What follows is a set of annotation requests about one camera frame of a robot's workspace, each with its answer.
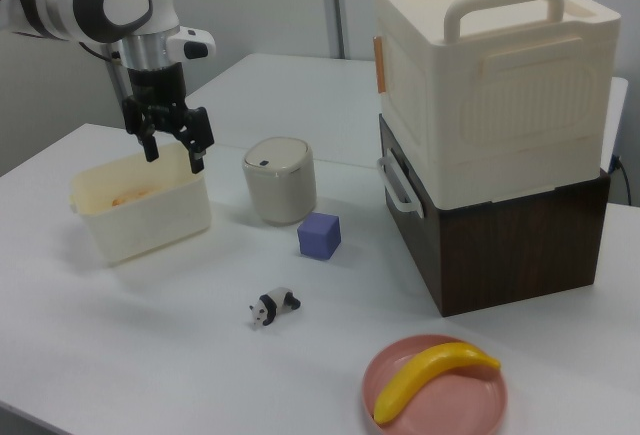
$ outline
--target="gray wall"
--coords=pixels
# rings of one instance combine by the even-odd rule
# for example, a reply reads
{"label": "gray wall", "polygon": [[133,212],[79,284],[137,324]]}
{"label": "gray wall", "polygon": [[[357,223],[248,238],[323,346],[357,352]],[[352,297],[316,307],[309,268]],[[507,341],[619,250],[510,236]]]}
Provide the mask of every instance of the gray wall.
{"label": "gray wall", "polygon": [[[616,152],[640,202],[640,32],[638,0],[596,0],[622,14],[616,75],[629,94]],[[188,91],[199,88],[249,53],[371,60],[372,0],[175,0],[181,23],[210,31],[218,44],[211,61],[186,67]],[[76,44],[0,34],[0,174],[82,123],[121,127],[105,66]],[[624,201],[619,173],[612,201]]]}

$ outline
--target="panda figurine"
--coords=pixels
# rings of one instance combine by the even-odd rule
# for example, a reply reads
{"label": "panda figurine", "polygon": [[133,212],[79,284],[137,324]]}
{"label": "panda figurine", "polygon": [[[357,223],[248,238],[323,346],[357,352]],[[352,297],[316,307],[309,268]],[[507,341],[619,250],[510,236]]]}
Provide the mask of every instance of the panda figurine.
{"label": "panda figurine", "polygon": [[266,327],[270,325],[276,315],[285,307],[291,310],[300,308],[300,300],[295,298],[293,291],[288,288],[276,288],[262,295],[255,306],[249,305],[253,315],[253,326],[262,325]]}

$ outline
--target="dark wooden box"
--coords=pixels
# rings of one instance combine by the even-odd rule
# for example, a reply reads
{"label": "dark wooden box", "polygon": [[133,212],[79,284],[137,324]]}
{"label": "dark wooden box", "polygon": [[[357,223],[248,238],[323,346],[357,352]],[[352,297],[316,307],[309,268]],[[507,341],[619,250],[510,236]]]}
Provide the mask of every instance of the dark wooden box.
{"label": "dark wooden box", "polygon": [[391,149],[425,216],[398,211],[388,193],[387,206],[443,316],[593,284],[609,195],[605,172],[538,195],[439,210],[382,116],[380,132],[382,152]]}

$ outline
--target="blue block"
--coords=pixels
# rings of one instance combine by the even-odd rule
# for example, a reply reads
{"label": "blue block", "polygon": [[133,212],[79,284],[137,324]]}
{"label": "blue block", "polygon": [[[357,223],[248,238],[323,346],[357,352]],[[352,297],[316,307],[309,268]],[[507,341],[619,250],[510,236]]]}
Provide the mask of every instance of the blue block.
{"label": "blue block", "polygon": [[329,260],[340,241],[340,219],[335,215],[310,213],[298,227],[300,253],[320,260]]}

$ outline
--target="toy banana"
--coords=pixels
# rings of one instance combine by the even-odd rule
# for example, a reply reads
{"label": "toy banana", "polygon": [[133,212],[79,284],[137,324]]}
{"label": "toy banana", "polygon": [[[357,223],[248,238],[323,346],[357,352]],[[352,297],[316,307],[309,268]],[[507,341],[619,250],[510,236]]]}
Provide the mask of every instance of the toy banana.
{"label": "toy banana", "polygon": [[373,419],[378,425],[392,421],[427,382],[447,370],[470,365],[499,369],[500,361],[464,342],[443,343],[418,353],[380,392]]}

